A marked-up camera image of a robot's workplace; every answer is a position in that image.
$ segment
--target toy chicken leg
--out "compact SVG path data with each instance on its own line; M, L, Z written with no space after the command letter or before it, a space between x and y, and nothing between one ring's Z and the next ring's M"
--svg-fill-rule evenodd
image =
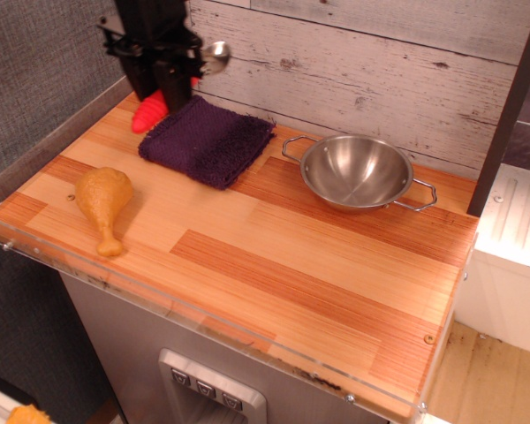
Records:
M96 247L99 255L117 256L122 253L122 243L114 238L114 221L132 196L130 179L124 172L112 168L90 170L77 181L77 205L102 237Z
M22 405L11 410L5 424L51 424L51 420L35 406Z

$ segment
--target dispenser button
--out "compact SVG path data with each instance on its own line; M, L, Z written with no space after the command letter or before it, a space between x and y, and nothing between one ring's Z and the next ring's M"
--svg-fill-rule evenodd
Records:
M227 393L222 393L223 404L236 411L241 411L241 400Z
M187 374L178 371L175 368L170 369L171 373L173 374L173 380L178 382L179 384L182 384L183 386L190 386L191 385L191 379L188 377Z
M198 391L204 396L208 396L209 398L213 399L216 397L216 390L209 384L206 384L205 382L199 382L197 380L196 387L198 388Z

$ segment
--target ice dispenser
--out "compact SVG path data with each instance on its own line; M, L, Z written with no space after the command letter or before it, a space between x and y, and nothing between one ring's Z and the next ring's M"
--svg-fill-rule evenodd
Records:
M159 368L177 424L267 424L267 401L250 387L169 349Z

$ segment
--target purple washcloth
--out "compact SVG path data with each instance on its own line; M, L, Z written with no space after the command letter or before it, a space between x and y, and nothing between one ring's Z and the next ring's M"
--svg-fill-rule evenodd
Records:
M196 95L148 132L140 143L140 156L225 190L261 154L274 127Z

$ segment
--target wood plank wall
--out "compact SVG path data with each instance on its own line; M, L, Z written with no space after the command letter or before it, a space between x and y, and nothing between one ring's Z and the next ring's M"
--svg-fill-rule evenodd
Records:
M476 179L530 30L530 0L191 0L213 104L328 136L364 133Z

